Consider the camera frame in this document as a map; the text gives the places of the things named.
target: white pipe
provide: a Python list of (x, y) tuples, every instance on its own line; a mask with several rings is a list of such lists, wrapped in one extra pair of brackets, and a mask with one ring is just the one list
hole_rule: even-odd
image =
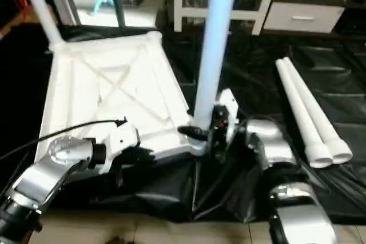
[(283, 61), (291, 74), (291, 79), (295, 84), (296, 90), (302, 98), (321, 139), (333, 155), (334, 163), (339, 164), (349, 161), (353, 155), (347, 143), (339, 137), (291, 60), (285, 57)]
[(198, 80), (194, 124), (207, 130), (220, 80), (234, 0), (209, 0)]
[(45, 0), (31, 0), (35, 12), (39, 21), (41, 21), (42, 27), (48, 37), (50, 42), (50, 49), (54, 49), (57, 45), (65, 43), (59, 31), (57, 29), (56, 23), (54, 22), (51, 12), (48, 9)]
[(322, 142), (310, 115), (308, 114), (304, 102), (297, 93), (295, 84), (282, 59), (276, 61), (276, 67), (284, 86), (288, 101), (291, 105), (292, 113), (295, 116), (297, 126), (305, 144), (305, 154), (309, 164), (313, 168), (324, 168), (333, 163), (333, 158), (326, 145)]

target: robotic arm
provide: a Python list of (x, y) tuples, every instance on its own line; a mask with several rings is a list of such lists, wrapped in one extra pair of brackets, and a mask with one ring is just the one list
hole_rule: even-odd
[[(245, 145), (263, 171), (273, 243), (337, 243), (332, 224), (279, 127), (269, 120), (250, 119), (245, 132)], [(8, 190), (0, 208), (0, 243), (20, 243), (29, 232), (40, 231), (38, 218), (63, 184), (88, 170), (108, 172), (116, 156), (139, 144), (138, 132), (128, 122), (100, 144), (70, 136), (55, 139), (45, 156)]]
[(337, 243), (332, 223), (279, 127), (269, 120), (249, 120), (246, 145), (253, 149), (263, 171), (273, 243)]
[(116, 156), (139, 144), (138, 131), (129, 122), (100, 144), (70, 136), (55, 139), (7, 191), (0, 208), (0, 243), (20, 243), (30, 231), (40, 231), (38, 218), (64, 183), (86, 171), (107, 173)]

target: black tarp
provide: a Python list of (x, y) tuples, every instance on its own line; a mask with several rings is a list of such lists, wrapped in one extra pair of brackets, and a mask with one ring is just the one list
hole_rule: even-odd
[[(125, 35), (144, 33), (127, 30)], [(65, 38), (95, 39), (120, 35), (110, 28), (71, 27)], [(163, 47), (192, 113), (202, 34), (163, 33)], [(51, 54), (39, 26), (22, 25), (0, 41), (3, 65), (3, 152), (36, 137), (42, 118)], [(231, 88), (240, 117), (267, 115), (276, 119), (294, 152), (303, 159), (314, 190), (334, 222), (366, 223), (365, 46), (361, 42), (279, 36), (229, 36), (220, 89)], [(311, 169), (291, 108), (276, 73), (275, 60), (289, 56), (353, 158), (342, 165)], [(23, 164), (31, 163), (34, 148)], [(2, 162), (2, 186), (21, 158)], [(182, 155), (179, 159), (119, 169), (98, 178), (73, 182), (59, 193), (54, 207), (110, 209), (147, 213), (172, 221), (265, 219), (267, 203), (261, 172), (253, 154), (235, 140), (228, 159)]]

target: floor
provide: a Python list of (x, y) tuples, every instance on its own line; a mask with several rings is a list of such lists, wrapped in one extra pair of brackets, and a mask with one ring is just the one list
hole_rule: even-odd
[[(118, 236), (136, 244), (272, 244), (265, 222), (174, 224), (146, 215), (52, 213), (30, 244), (104, 244)], [(339, 244), (366, 244), (366, 226), (335, 226)]]

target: white drawer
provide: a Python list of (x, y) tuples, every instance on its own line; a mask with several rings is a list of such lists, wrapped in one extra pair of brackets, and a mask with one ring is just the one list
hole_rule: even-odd
[(330, 33), (343, 7), (274, 2), (264, 29)]

